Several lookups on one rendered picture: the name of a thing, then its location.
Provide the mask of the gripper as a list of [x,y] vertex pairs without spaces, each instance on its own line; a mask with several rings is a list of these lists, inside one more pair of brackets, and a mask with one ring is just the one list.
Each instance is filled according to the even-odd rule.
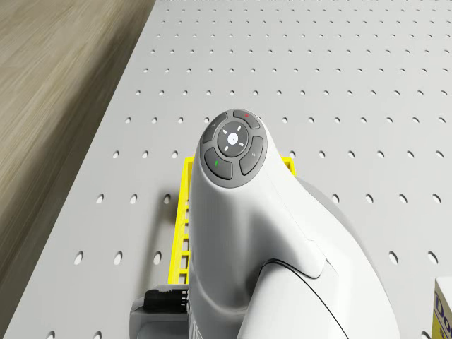
[[187,287],[154,287],[130,310],[130,339],[189,339]]

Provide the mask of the yellow basket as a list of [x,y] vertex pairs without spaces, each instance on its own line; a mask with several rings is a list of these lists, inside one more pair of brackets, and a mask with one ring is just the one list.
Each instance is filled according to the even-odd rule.
[[167,283],[170,285],[187,285],[189,283],[189,190],[194,156],[186,157],[179,187],[177,214],[174,224],[171,261]]

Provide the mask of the yellow and white carton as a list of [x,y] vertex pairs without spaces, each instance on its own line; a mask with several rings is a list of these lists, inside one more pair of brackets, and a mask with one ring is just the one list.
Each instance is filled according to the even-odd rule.
[[432,339],[452,339],[452,276],[435,279]]

